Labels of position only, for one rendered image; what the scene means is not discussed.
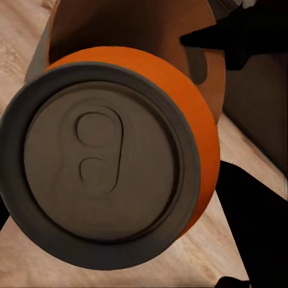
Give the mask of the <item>trash can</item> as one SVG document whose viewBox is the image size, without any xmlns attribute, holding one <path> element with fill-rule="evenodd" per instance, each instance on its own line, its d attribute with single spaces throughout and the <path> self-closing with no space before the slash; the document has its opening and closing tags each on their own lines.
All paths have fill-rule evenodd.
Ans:
<svg viewBox="0 0 288 288">
<path fill-rule="evenodd" d="M 180 37 L 215 26 L 207 0 L 56 0 L 24 85 L 61 58 L 83 49 L 122 46 L 153 54 L 189 80 Z M 208 76 L 194 86 L 218 125 L 226 87 L 224 51 L 205 48 Z"/>
</svg>

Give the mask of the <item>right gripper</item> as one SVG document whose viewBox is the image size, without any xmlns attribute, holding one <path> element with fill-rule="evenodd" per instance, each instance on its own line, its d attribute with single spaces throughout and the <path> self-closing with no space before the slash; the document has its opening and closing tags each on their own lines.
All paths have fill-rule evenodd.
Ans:
<svg viewBox="0 0 288 288">
<path fill-rule="evenodd" d="M 242 3 L 215 26 L 182 35 L 187 47 L 221 49 L 228 71 L 241 71 L 251 55 L 288 53 L 288 0 Z"/>
</svg>

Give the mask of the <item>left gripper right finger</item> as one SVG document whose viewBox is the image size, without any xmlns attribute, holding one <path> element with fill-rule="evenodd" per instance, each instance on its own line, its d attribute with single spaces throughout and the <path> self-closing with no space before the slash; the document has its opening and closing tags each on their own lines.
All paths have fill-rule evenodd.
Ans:
<svg viewBox="0 0 288 288">
<path fill-rule="evenodd" d="M 251 288 L 288 288 L 288 201 L 222 160 L 215 190 Z"/>
</svg>

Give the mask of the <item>can of soda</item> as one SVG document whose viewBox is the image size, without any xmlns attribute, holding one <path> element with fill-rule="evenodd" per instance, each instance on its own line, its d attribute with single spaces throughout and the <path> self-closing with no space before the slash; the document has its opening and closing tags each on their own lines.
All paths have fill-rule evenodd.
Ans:
<svg viewBox="0 0 288 288">
<path fill-rule="evenodd" d="M 165 60 L 122 46 L 69 54 L 0 119 L 0 196 L 46 253 L 112 271 L 146 263 L 202 216 L 220 171 L 212 113 Z"/>
</svg>

